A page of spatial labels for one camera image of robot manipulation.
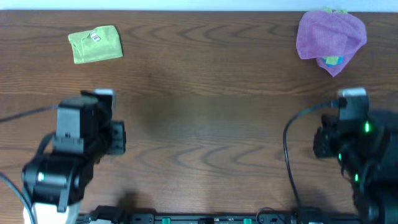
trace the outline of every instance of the folded green towel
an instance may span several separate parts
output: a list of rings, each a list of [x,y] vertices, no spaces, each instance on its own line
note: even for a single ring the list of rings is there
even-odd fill
[[[69,34],[75,63],[90,63],[123,57],[118,31],[114,26]]]

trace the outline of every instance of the white label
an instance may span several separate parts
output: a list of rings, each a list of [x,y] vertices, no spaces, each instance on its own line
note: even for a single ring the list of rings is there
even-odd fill
[[[97,35],[97,33],[96,33],[95,31],[92,31],[92,32],[90,33],[90,37],[91,37],[95,42],[101,40],[101,38],[98,37],[98,35]]]

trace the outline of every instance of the purple towel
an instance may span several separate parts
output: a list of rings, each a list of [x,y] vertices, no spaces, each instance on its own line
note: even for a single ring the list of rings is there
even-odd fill
[[[318,65],[335,77],[365,43],[365,25],[357,17],[313,11],[306,12],[300,21],[296,47],[301,59],[316,58]],[[343,61],[328,67],[322,57],[343,57]]]

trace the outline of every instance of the wood grain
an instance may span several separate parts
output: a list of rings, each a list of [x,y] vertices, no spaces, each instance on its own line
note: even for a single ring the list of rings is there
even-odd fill
[[[332,78],[295,48],[302,12],[1,11],[0,116],[58,103],[82,89],[114,88],[127,153],[105,157],[82,212],[97,205],[158,212],[255,213],[294,207],[282,130],[298,110],[364,86],[373,107],[398,110],[398,17],[355,13],[368,43]],[[73,64],[67,35],[115,25],[124,57]],[[320,111],[297,121],[288,144],[305,205],[355,212],[335,160],[316,160]],[[0,168],[21,169],[55,112],[1,124]],[[0,184],[0,223],[22,205]]]

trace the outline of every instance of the white wall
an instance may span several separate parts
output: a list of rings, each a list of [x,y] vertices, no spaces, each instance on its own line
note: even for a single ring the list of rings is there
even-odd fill
[[[0,9],[398,12],[398,0],[0,0]]]

